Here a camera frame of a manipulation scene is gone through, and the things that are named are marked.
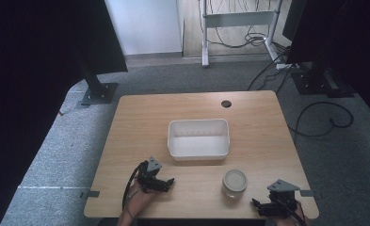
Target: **white wall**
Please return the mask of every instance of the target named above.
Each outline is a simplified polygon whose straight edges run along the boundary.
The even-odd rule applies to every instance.
[[[124,55],[181,52],[175,0],[105,0]]]

